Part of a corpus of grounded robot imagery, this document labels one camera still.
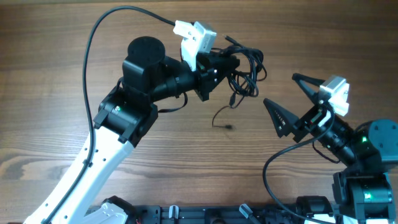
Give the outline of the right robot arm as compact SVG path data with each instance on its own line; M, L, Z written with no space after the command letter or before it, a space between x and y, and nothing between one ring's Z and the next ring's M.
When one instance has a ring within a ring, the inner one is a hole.
M290 223L394 223L396 205L388 172L397 167L397 123L390 119L370 120L353 129L342 117L348 113L349 83L333 75L328 80L299 73L293 81L313 103L301 118L272 100L263 101L278 137L293 134L295 144L271 156L277 157L307 144L319 142L343 163L345 169L333 174L331 204L326 197L298 197L295 205L284 205L264 182L268 194Z

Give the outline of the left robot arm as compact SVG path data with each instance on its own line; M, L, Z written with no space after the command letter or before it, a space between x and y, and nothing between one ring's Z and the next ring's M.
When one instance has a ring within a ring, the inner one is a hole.
M26 223L81 223L109 176L131 154L158 118L156 101L195 91L202 101L239 66L233 55L205 52L199 68L166 56L154 37L134 39L123 76L100 103L93 134L43 204Z

